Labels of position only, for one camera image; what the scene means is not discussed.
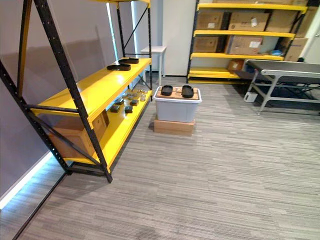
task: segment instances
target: black sandal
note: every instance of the black sandal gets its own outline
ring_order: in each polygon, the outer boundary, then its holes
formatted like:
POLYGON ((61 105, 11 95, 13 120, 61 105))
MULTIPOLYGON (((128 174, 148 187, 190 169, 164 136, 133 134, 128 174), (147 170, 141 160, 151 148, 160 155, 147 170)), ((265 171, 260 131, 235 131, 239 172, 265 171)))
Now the black sandal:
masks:
POLYGON ((189 85, 184 85, 182 87, 182 97, 190 99, 194 96, 194 89, 189 85))
POLYGON ((138 64, 139 58, 129 57, 129 58, 120 59, 118 62, 119 64, 138 64))
POLYGON ((170 96, 174 88, 171 85, 164 85, 161 89, 161 95, 170 96))
POLYGON ((112 64, 106 67, 108 70, 115 70, 115 71, 130 71, 131 66, 129 64, 112 64))

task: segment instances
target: wooden crate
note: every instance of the wooden crate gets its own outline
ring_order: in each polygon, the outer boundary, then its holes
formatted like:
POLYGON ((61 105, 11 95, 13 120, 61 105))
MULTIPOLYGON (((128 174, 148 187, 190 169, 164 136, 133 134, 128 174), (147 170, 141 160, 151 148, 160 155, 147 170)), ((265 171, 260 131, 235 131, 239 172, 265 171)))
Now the wooden crate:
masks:
POLYGON ((179 122, 179 121, 161 121, 154 120, 154 132, 162 134, 191 136, 194 132, 196 121, 179 122))

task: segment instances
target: white label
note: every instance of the white label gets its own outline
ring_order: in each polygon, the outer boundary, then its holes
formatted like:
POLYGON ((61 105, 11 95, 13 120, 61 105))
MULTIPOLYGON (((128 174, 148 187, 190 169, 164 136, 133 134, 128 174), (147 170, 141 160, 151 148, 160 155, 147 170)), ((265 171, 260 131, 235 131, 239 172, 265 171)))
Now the white label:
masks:
POLYGON ((258 25, 258 21, 257 21, 257 18, 254 17, 254 18, 251 18, 251 27, 255 27, 258 25))
POLYGON ((214 29, 216 27, 216 24, 214 22, 208 23, 208 29, 214 29))
POLYGON ((260 46, 260 42, 259 41, 251 41, 249 48, 258 48, 260 46))

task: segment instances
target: padded table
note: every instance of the padded table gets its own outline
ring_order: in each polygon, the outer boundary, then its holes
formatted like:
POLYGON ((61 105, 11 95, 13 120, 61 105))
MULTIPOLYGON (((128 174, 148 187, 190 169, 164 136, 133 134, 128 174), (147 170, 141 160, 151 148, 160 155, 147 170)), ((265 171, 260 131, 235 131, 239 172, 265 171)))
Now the padded table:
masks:
POLYGON ((320 90, 320 86, 310 86, 320 85, 320 64, 269 60, 247 60, 245 64, 254 68, 254 76, 247 92, 254 88, 263 97, 263 102, 257 112, 258 115, 264 110, 269 100, 320 103, 320 100, 316 99, 271 96, 276 87, 304 89, 304 91, 320 90), (271 83, 256 83, 257 78, 271 83), (267 93, 264 93, 259 86, 268 86, 267 93))

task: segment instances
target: gray wall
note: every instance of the gray wall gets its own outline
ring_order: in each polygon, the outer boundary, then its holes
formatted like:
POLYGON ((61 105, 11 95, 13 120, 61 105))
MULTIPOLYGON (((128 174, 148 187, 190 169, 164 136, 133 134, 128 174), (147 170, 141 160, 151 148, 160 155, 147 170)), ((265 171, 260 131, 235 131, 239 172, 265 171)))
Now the gray wall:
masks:
MULTIPOLYGON (((76 80, 115 60, 105 3, 48 2, 76 80)), ((0 58, 14 81, 22 6, 23 0, 0 1, 0 58)), ((66 87, 33 3, 24 78, 23 97, 32 104, 66 87)), ((0 196, 47 151, 0 81, 0 196)))
MULTIPOLYGON (((134 11, 135 22, 137 23, 146 9, 144 2, 135 1, 134 11)), ((163 24, 163 0, 151 0, 151 45, 161 46, 162 45, 162 24, 163 24)), ((137 51, 138 53, 149 46, 149 34, 148 34, 148 12, 145 13, 143 19, 139 23, 136 29, 137 38, 137 51)), ((152 70, 158 70, 158 56, 152 57, 152 70)))

